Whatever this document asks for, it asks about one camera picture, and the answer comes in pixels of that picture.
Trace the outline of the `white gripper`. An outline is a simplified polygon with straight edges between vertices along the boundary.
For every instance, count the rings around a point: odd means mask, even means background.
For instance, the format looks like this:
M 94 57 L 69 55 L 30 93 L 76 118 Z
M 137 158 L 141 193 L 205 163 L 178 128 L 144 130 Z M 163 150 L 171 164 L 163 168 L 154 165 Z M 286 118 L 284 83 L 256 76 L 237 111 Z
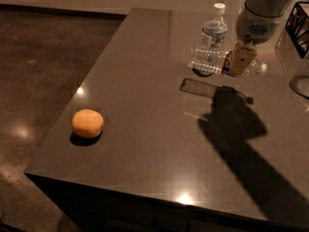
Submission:
M 231 55 L 230 75 L 240 76 L 257 56 L 254 44 L 269 41 L 276 33 L 286 9 L 280 5 L 254 7 L 244 3 L 239 11 L 236 32 L 238 39 Z

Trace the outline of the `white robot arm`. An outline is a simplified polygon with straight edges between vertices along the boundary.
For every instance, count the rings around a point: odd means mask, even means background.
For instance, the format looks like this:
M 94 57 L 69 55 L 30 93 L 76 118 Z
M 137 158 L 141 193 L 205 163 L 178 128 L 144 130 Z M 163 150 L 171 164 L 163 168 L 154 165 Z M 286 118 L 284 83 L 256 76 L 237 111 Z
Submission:
M 237 42 L 229 62 L 229 74 L 240 76 L 257 56 L 256 45 L 276 33 L 293 0 L 244 0 L 236 24 Z

